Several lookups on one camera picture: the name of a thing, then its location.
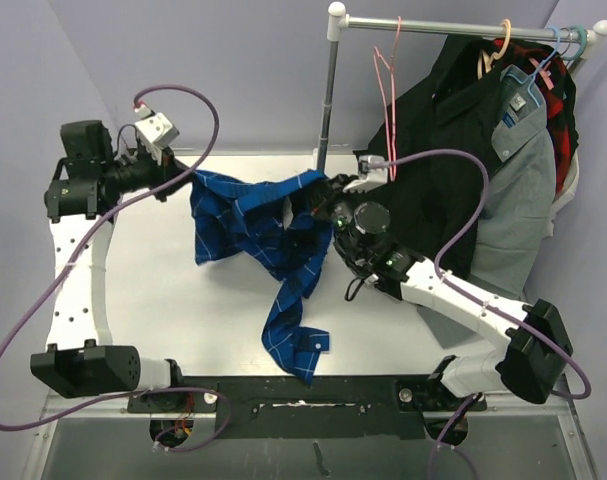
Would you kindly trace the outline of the blue plaid shirt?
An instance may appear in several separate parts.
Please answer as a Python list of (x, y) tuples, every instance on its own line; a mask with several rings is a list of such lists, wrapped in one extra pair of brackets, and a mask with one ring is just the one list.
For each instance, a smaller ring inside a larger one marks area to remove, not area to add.
[(245, 183), (198, 170), (190, 196), (197, 264), (244, 252), (279, 281), (261, 341), (283, 371), (305, 384), (330, 348), (328, 332), (301, 323), (333, 234), (329, 222), (313, 217), (305, 198), (307, 188), (324, 178), (308, 170), (279, 182)]

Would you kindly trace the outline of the pink wire hanger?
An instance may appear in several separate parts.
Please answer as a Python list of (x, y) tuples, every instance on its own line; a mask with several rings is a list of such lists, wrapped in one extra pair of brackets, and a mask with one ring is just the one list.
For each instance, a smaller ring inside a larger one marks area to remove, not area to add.
[[(402, 18), (398, 17), (394, 43), (388, 57), (384, 56), (377, 46), (373, 48), (374, 70), (384, 109), (387, 161), (392, 164), (397, 160), (395, 60), (400, 37), (401, 21)], [(397, 167), (394, 164), (388, 169), (388, 176), (390, 181), (396, 179)]]

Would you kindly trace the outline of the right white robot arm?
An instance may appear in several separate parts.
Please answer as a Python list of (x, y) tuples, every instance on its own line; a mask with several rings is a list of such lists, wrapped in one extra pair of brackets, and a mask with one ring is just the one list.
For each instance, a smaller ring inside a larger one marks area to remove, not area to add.
[(509, 391), (532, 404), (552, 394), (572, 345), (558, 309), (527, 304), (474, 286), (404, 247), (389, 231), (391, 217), (376, 202), (355, 204), (338, 175), (305, 190), (311, 214), (334, 228), (334, 247), (359, 285), (441, 314), (488, 341), (485, 354), (442, 361), (428, 384), (431, 402), (452, 408), (462, 398)]

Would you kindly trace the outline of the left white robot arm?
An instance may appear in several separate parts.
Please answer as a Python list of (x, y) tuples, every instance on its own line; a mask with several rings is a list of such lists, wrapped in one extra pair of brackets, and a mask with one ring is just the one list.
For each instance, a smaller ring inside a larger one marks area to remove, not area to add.
[(187, 387), (172, 359), (148, 359), (116, 345), (107, 319), (106, 259), (122, 197), (142, 189), (164, 201), (184, 185), (185, 166), (170, 148), (176, 127), (161, 113), (134, 125), (136, 146), (123, 157), (99, 120), (60, 130), (65, 155), (44, 194), (55, 248), (54, 311), (46, 350), (30, 370), (64, 398), (151, 391), (163, 410), (183, 405)]

